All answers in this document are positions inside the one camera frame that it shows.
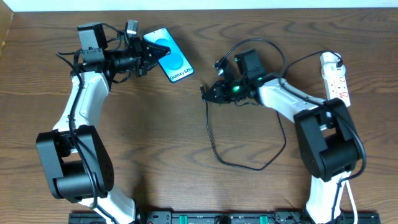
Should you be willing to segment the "blue screen smartphone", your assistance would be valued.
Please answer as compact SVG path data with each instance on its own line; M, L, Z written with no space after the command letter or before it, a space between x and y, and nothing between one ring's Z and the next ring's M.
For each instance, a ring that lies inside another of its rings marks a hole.
M170 49L170 53L159 59L159 65L171 83L178 82L194 73L190 62L166 28L147 33L143 35L143 38Z

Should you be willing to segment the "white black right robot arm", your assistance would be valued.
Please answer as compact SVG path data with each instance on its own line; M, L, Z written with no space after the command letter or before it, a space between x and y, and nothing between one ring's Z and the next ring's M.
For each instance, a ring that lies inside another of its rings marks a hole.
M300 155L312 175L310 198L305 207L315 223L334 223L340 215L341 189L350 179L358 160L366 167L366 153L345 102L340 98L314 98L290 85L283 73L267 73L255 50L238 54L242 74L237 80L223 57L214 66L224 77L206 90L205 103L231 103L254 98L295 125Z

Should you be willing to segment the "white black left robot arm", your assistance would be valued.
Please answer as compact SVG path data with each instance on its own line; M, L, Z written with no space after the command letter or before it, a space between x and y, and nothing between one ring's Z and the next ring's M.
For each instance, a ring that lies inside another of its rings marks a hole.
M170 49L141 39L135 20L116 31L118 46L110 49L105 27L104 22L78 26L81 47L68 61L70 97L53 129L37 136L37 152L53 197L87 206L106 223L146 223L145 213L115 185L97 127L115 76L141 77Z

